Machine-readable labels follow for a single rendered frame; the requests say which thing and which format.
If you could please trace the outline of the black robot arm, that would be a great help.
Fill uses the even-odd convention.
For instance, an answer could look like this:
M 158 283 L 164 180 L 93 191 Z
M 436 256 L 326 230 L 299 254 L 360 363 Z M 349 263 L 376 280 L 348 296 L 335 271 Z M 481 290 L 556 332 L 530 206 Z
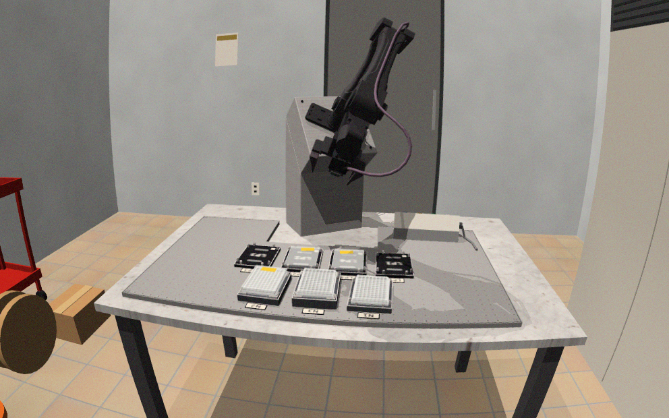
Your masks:
M 375 83 L 378 81 L 378 102 L 386 111 L 388 105 L 384 101 L 391 67 L 396 55 L 414 39 L 414 32 L 406 28 L 397 32 L 392 23 L 385 17 L 378 21 L 369 38 L 372 42 L 366 60 L 341 97 L 334 100 L 333 111 L 312 103 L 305 116 L 334 132 L 327 154 L 332 156 L 328 171 L 336 177 L 346 175 L 344 168 L 359 155 L 369 124 L 375 125 L 384 116 L 374 100 Z

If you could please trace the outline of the grey control panel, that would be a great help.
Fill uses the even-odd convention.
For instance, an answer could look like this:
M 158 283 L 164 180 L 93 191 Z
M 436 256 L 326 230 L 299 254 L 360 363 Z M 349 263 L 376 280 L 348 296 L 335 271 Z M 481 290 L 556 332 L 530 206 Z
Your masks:
M 477 251 L 473 241 L 466 238 L 459 219 L 460 216 L 449 214 L 395 212 L 393 239 L 458 242 L 459 229 L 462 229 L 463 238 Z

